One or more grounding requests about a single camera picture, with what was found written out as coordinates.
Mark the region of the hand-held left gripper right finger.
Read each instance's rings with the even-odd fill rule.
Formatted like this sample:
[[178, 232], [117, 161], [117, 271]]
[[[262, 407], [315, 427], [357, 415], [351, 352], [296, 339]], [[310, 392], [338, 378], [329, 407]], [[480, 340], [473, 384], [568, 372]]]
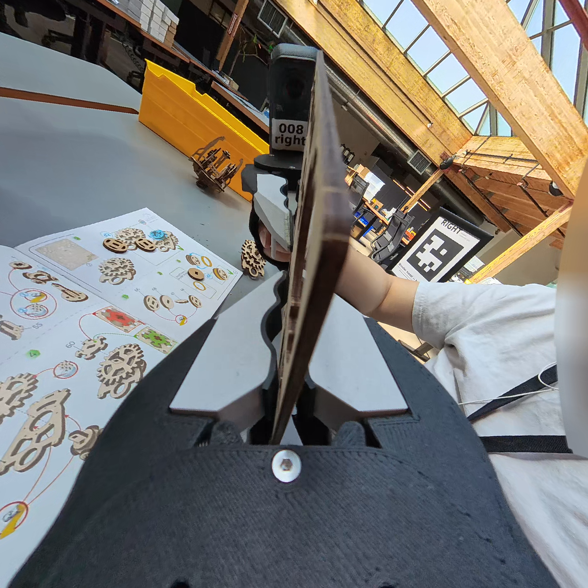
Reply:
[[299, 399], [299, 423], [327, 430], [346, 422], [406, 415], [408, 404], [366, 317], [335, 295], [330, 303]]

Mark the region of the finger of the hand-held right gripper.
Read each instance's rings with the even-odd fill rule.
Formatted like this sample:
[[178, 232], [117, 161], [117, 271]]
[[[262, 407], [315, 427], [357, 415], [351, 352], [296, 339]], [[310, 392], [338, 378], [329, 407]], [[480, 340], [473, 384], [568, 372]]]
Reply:
[[287, 180], [272, 174], [256, 175], [254, 212], [284, 248], [292, 253], [292, 212], [288, 206]]

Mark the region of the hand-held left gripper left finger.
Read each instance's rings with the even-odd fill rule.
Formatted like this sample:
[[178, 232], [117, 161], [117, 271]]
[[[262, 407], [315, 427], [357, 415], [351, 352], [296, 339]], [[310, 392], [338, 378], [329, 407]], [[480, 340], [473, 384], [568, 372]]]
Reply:
[[277, 303], [276, 288], [286, 276], [275, 274], [213, 320], [171, 412], [232, 422], [239, 432], [264, 416], [262, 387], [275, 348], [262, 332], [262, 320]]

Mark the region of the laser-cut wooden parts sheet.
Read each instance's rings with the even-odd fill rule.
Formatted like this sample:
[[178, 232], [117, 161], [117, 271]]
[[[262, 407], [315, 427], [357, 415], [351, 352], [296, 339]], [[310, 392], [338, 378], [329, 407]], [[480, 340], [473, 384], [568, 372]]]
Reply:
[[316, 58], [307, 146], [283, 314], [279, 388], [270, 445], [280, 444], [303, 390], [348, 252], [347, 186], [322, 51]]

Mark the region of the person's right forearm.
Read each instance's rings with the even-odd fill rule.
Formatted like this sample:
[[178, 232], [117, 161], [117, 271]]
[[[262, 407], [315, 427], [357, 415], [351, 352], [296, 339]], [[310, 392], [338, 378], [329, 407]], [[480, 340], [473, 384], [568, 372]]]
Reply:
[[335, 294], [364, 316], [414, 333], [412, 315], [418, 285], [388, 274], [349, 245]]

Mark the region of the partly built wooden model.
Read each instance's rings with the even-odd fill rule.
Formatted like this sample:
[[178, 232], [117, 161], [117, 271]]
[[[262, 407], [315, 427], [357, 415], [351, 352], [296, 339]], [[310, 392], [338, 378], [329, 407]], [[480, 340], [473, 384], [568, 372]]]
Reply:
[[231, 162], [229, 151], [222, 146], [216, 146], [217, 143], [224, 141], [224, 136], [218, 136], [190, 156], [198, 187], [223, 192], [243, 166], [243, 159], [236, 165]]

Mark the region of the person's right hand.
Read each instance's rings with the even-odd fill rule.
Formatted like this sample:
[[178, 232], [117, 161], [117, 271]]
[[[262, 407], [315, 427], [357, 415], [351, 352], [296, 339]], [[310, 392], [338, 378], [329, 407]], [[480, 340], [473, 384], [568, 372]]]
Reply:
[[261, 221], [258, 222], [258, 235], [257, 248], [263, 258], [279, 270], [288, 270], [291, 252], [275, 240]]

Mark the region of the wooden gear assembly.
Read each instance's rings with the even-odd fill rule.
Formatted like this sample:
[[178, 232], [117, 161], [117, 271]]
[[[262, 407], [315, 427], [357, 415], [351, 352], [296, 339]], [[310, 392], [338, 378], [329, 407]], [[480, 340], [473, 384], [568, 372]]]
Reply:
[[254, 240], [246, 239], [241, 247], [241, 267], [252, 279], [265, 275], [266, 260], [258, 251]]

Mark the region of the printed instruction booklet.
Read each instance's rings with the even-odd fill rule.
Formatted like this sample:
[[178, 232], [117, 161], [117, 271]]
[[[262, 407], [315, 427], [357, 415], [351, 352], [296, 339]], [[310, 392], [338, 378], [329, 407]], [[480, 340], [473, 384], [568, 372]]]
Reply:
[[[158, 249], [136, 249], [134, 239]], [[105, 238], [128, 244], [109, 252]], [[61, 511], [122, 401], [240, 270], [148, 209], [1, 246], [1, 585]]]

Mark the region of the yellow plastic bin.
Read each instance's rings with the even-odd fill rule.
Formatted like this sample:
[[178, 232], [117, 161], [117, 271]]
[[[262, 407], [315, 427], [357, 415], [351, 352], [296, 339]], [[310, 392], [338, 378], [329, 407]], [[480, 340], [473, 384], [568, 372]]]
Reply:
[[202, 188], [208, 186], [194, 163], [196, 152], [205, 157], [217, 150], [219, 158], [227, 152], [230, 158], [222, 160], [224, 166], [242, 161], [227, 187], [251, 202], [253, 195], [242, 188], [240, 174], [254, 158], [269, 153], [268, 143], [209, 95], [200, 93], [191, 81], [152, 61], [145, 63], [138, 120], [189, 158]]

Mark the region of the black office chair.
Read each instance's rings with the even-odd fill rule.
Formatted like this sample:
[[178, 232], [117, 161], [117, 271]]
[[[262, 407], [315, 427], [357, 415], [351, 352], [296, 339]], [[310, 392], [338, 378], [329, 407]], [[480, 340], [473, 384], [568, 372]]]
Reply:
[[373, 241], [370, 258], [378, 264], [389, 260], [398, 250], [401, 239], [412, 225], [414, 218], [401, 210], [394, 211], [386, 231]]

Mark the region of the black framed marker sign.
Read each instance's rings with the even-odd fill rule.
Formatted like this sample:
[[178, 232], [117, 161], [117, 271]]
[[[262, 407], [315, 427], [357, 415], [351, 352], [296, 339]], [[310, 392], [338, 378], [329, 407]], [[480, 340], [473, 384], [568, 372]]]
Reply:
[[492, 239], [487, 231], [440, 208], [386, 270], [411, 281], [446, 282]]

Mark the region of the stack of white boxes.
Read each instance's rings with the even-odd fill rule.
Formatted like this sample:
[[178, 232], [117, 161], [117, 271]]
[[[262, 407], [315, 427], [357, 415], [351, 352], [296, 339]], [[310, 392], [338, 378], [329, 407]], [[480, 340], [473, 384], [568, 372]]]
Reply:
[[137, 20], [141, 29], [172, 47], [179, 18], [162, 1], [121, 1], [123, 9]]

